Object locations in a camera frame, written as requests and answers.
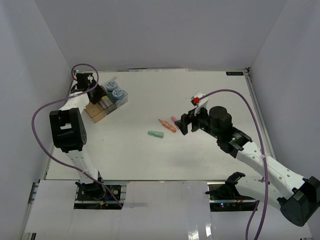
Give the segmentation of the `orange transparent tray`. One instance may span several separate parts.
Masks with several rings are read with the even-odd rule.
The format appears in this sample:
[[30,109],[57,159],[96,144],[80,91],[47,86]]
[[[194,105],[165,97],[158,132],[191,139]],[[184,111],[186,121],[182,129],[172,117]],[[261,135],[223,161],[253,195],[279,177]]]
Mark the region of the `orange transparent tray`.
[[93,104],[90,102],[85,107],[84,111],[89,115],[89,117],[94,123],[99,122],[107,116],[105,110],[98,103]]

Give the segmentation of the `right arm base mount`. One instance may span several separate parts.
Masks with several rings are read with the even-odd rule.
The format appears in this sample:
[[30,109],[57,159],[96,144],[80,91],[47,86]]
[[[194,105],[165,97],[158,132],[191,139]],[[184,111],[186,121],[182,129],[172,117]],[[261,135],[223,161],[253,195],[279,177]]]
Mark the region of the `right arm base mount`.
[[232,200],[236,205],[241,204],[244,200],[253,200],[252,197],[241,195],[236,189],[239,181],[245,176],[244,173],[236,171],[222,184],[209,184],[205,194],[209,196],[210,200]]

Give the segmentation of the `grey transparent tray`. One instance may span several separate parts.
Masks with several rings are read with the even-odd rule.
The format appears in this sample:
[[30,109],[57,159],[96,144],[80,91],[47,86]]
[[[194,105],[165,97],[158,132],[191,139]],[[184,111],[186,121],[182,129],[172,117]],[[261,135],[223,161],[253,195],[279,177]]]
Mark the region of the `grey transparent tray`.
[[105,91],[101,90],[101,98],[98,104],[103,108],[106,115],[117,109],[116,101]]

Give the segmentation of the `yellow orange highlighter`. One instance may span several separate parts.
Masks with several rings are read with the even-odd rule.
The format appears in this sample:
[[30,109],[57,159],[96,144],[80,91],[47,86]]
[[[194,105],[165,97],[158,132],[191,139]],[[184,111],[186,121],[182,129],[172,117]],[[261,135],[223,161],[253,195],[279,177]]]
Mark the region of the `yellow orange highlighter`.
[[100,99],[100,101],[98,103],[104,110],[107,108],[107,105],[105,103],[105,99],[103,97]]

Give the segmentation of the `green capped highlighter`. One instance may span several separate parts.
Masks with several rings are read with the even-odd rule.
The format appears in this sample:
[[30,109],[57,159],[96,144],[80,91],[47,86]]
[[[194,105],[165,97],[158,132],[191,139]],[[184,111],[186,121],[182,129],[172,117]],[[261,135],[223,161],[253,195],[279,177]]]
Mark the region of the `green capped highlighter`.
[[109,99],[109,97],[107,95],[105,95],[103,98],[104,98],[104,101],[105,101],[105,104],[107,105],[107,107],[109,107],[113,104],[113,102]]

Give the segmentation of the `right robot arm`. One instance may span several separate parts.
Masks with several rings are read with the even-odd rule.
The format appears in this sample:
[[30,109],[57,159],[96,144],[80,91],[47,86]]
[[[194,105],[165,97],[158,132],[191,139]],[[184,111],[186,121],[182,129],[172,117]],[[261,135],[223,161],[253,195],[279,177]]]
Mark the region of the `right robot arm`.
[[262,150],[252,138],[233,126],[232,116],[222,106],[202,107],[184,113],[175,124],[183,135],[202,130],[216,138],[219,148],[248,165],[270,183],[268,204],[292,224],[302,227],[320,207],[320,181],[289,170]]

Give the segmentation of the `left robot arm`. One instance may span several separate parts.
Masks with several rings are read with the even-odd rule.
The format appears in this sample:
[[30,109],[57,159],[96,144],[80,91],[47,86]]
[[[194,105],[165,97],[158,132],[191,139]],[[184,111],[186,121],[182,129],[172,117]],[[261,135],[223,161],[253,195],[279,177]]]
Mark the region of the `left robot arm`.
[[82,112],[91,104],[96,104],[105,95],[92,73],[77,73],[72,84],[70,98],[58,110],[49,114],[53,144],[71,160],[77,169],[80,184],[91,184],[88,193],[99,200],[105,196],[106,187],[97,181],[99,171],[94,167],[85,145],[87,132]]

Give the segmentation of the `orange transparent highlighter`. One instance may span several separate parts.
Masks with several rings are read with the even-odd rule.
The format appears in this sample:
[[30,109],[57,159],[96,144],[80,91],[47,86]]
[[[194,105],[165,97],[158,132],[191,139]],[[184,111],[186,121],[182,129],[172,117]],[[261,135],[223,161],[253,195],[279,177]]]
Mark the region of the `orange transparent highlighter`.
[[159,119],[159,122],[171,132],[175,133],[177,131],[177,129],[173,125],[171,125],[169,122],[162,119]]

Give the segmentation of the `blue lidded jar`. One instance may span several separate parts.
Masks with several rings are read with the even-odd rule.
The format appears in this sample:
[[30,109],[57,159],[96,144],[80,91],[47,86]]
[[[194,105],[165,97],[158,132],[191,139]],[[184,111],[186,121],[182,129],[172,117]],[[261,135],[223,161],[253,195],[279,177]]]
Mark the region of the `blue lidded jar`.
[[125,97],[125,92],[121,88],[117,88],[112,92],[112,97],[116,100],[119,101]]
[[108,92],[112,93],[117,88],[118,88],[118,84],[115,80],[109,80],[108,82],[105,83],[105,89]]

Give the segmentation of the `clear transparent tray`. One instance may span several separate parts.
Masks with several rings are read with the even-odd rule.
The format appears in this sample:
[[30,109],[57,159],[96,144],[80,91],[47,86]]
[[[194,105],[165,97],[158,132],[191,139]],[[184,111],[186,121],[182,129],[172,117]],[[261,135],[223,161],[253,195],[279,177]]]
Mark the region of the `clear transparent tray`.
[[103,84],[107,94],[115,101],[117,108],[120,108],[129,101],[128,93],[117,83],[117,76],[114,76]]

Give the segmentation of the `green transparent highlighter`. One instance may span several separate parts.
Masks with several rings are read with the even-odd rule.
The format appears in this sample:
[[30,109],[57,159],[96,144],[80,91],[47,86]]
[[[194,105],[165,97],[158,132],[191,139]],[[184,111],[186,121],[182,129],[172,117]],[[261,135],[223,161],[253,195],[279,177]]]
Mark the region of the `green transparent highlighter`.
[[149,136],[152,136],[152,137],[155,137],[155,138],[160,138],[160,139],[162,139],[162,138],[164,137],[164,133],[161,132],[161,131],[149,130],[149,131],[147,132],[147,134],[148,134]]

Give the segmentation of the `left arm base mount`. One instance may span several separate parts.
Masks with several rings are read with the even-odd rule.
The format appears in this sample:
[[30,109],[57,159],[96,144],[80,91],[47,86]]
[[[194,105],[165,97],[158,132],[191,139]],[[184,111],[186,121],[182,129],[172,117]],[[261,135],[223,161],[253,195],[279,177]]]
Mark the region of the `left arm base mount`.
[[99,204],[100,202],[106,203],[107,201],[120,201],[121,199],[121,185],[107,185],[109,192],[96,182],[84,184],[77,181],[75,184],[77,185],[76,204]]

